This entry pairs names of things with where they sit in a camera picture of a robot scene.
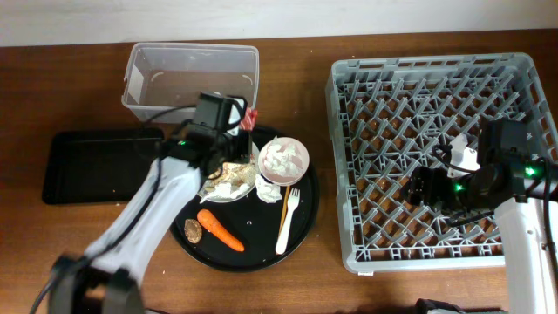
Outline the pink bowl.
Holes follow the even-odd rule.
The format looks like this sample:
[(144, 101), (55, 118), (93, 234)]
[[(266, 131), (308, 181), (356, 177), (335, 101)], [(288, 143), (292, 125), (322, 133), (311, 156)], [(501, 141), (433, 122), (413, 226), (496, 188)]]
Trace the pink bowl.
[(299, 140), (276, 136), (261, 149), (258, 166), (268, 181), (278, 186), (291, 186), (309, 169), (310, 155)]

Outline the wooden chopstick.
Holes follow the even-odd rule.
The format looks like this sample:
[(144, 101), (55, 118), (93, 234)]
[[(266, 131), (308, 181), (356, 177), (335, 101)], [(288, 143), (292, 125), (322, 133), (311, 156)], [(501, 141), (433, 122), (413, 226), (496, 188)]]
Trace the wooden chopstick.
[(284, 199), (283, 199), (282, 217), (281, 217), (281, 221), (280, 221), (280, 225), (279, 225), (279, 233), (281, 233), (282, 227), (283, 227), (284, 222), (285, 222), (285, 218), (286, 218), (286, 214), (287, 214), (287, 210), (288, 210), (287, 207), (288, 207), (288, 199), (289, 199), (290, 190), (291, 190), (291, 186), (287, 186), (286, 191), (285, 191), (285, 196), (284, 196)]

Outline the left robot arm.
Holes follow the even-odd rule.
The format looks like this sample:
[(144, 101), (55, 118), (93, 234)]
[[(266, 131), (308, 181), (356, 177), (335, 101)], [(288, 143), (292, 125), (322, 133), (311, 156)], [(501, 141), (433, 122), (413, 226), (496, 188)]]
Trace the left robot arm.
[(192, 124), (161, 143), (145, 181), (113, 225), (80, 258), (53, 265), (50, 313), (143, 313), (140, 286), (154, 251), (182, 208), (225, 162), (246, 163), (248, 131)]

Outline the white plastic fork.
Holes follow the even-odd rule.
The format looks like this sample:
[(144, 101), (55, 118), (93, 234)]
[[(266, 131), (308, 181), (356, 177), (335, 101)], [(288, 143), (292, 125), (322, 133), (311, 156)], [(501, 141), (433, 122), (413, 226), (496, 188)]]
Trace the white plastic fork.
[(282, 255), (286, 251), (287, 244), (289, 241), (290, 224), (293, 218), (293, 214), (299, 205), (299, 202), (300, 202), (300, 190), (298, 188), (292, 188), (290, 190), (289, 198), (287, 200), (287, 214), (285, 216), (285, 221), (276, 243), (277, 255)]

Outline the peanut shells and rice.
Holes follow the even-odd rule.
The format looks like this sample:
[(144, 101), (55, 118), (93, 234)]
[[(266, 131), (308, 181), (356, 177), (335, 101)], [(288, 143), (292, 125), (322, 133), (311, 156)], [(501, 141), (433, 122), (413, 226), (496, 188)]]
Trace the peanut shells and rice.
[(238, 163), (224, 163), (220, 170), (211, 174), (208, 177), (209, 181), (218, 184), (222, 181), (241, 181), (246, 182), (250, 180), (252, 174), (255, 173), (255, 165), (253, 163), (238, 164)]

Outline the red snack wrapper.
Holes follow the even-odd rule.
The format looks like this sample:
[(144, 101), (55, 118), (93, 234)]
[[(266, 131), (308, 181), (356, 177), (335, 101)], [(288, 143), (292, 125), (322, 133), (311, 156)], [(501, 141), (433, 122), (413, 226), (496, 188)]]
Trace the red snack wrapper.
[(248, 108), (240, 124), (240, 129), (243, 131), (251, 132), (255, 127), (257, 116), (258, 111), (256, 109)]

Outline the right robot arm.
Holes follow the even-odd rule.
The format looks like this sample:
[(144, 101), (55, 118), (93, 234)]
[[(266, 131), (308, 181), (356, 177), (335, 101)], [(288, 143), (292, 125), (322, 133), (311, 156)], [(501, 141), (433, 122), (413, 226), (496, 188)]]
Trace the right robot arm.
[(417, 167), (401, 195), (439, 208), (452, 227), (493, 215), (503, 245), (512, 313), (557, 311), (557, 166), (533, 159), (527, 125), (510, 119), (483, 123), (475, 170), (459, 166), (464, 150), (436, 145), (442, 168)]

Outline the grey plate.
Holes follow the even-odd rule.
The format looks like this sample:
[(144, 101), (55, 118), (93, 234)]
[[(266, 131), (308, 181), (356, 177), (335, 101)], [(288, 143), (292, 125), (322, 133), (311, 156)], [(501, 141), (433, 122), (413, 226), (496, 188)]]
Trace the grey plate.
[(225, 162), (222, 171), (212, 174), (198, 192), (200, 203), (226, 203), (246, 196), (255, 187), (256, 176), (260, 173), (257, 162), (259, 153), (257, 145), (252, 143), (249, 163)]

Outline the tissue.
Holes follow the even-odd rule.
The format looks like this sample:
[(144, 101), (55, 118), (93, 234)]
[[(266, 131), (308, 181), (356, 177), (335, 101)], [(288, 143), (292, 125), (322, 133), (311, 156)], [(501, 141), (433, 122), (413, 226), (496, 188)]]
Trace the tissue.
[(263, 155), (266, 171), (281, 177), (294, 178), (303, 174), (301, 154), (294, 140), (274, 138), (267, 145)]
[(255, 177), (255, 188), (258, 198), (266, 203), (276, 203), (282, 199), (281, 188), (267, 182), (260, 174)]
[(200, 203), (205, 201), (215, 203), (227, 203), (241, 199), (247, 195), (253, 186), (242, 183), (240, 186), (231, 183), (219, 183), (216, 186), (205, 184), (198, 193), (201, 198)]

